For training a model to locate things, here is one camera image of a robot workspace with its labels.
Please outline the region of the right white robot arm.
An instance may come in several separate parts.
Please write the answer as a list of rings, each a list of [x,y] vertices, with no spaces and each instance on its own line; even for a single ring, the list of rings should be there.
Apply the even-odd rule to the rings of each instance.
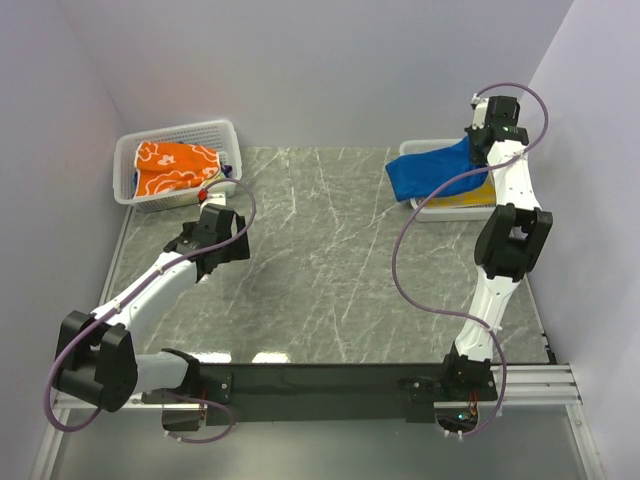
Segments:
[[[553,225],[534,193],[527,130],[518,125],[520,105],[510,96],[474,102],[466,129],[471,160],[491,169],[496,206],[474,249],[478,280],[469,315],[440,375],[441,390],[454,401],[494,400],[491,363],[495,337],[509,300],[537,263]]]

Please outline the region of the left white plastic basket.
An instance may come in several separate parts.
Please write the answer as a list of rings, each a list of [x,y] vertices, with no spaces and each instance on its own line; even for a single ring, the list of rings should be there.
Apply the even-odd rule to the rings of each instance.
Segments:
[[[133,206],[142,212],[154,212],[194,204],[200,186],[137,195],[141,183],[135,165],[136,154],[147,143],[178,143],[213,149],[223,167],[230,168],[230,176],[242,178],[242,160],[238,138],[228,120],[214,120],[176,127],[148,130],[121,137],[113,156],[114,199],[122,205]]]

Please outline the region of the right white plastic basket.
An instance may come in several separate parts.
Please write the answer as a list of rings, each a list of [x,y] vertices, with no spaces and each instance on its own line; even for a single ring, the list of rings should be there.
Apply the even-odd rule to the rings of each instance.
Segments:
[[[431,152],[458,143],[458,139],[436,140],[408,140],[399,147],[401,155]],[[420,223],[429,222],[457,222],[457,221],[486,221],[491,216],[495,204],[486,207],[471,208],[436,208],[419,211],[415,220]]]

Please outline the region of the black base beam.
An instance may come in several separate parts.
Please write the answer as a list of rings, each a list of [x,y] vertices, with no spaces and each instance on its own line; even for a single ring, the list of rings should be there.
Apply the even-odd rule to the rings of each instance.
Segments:
[[[437,402],[480,398],[479,389],[439,364],[206,365],[177,395],[227,407],[240,422],[403,419],[430,423]]]

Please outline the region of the white plastic basket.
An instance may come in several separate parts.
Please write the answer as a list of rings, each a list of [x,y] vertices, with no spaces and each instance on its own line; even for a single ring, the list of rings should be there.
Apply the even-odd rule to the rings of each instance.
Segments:
[[[214,120],[176,127],[148,130],[121,137],[113,156],[114,199],[122,205],[133,206],[142,212],[154,212],[194,204],[200,186],[137,195],[141,183],[135,165],[136,154],[147,143],[178,143],[213,149],[223,167],[230,168],[230,176],[242,178],[242,160],[238,138],[228,120]]]
[[[399,147],[401,155],[431,152],[458,143],[458,139],[436,140],[408,140]],[[429,222],[457,222],[457,221],[486,221],[491,216],[495,204],[486,207],[471,208],[436,208],[419,211],[415,220],[420,223]]]

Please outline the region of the orange towel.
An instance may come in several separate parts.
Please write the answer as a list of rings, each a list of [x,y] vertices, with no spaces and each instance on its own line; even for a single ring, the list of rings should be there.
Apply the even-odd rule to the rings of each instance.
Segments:
[[[202,187],[224,176],[218,152],[177,142],[144,141],[136,149],[135,197]]]

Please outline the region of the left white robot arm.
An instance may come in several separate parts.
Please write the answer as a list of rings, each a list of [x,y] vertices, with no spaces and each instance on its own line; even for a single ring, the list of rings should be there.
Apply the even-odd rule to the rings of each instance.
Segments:
[[[107,412],[155,390],[180,402],[199,397],[201,364],[194,356],[171,348],[139,355],[136,342],[203,277],[249,259],[247,222],[231,209],[204,206],[118,296],[90,313],[71,312],[60,327],[49,386]]]

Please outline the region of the blue towel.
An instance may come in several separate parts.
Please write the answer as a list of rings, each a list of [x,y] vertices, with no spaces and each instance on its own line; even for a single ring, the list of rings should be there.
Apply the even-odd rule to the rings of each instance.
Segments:
[[[479,169],[471,162],[469,140],[422,153],[402,154],[385,166],[398,202],[431,195],[440,185]]]

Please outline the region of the yellow duck towel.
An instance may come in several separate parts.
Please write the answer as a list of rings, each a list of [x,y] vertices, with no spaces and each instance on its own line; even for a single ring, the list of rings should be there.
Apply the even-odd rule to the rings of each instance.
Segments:
[[[484,183],[471,191],[446,197],[436,197],[426,204],[427,209],[486,207],[495,204],[496,195],[490,176]]]

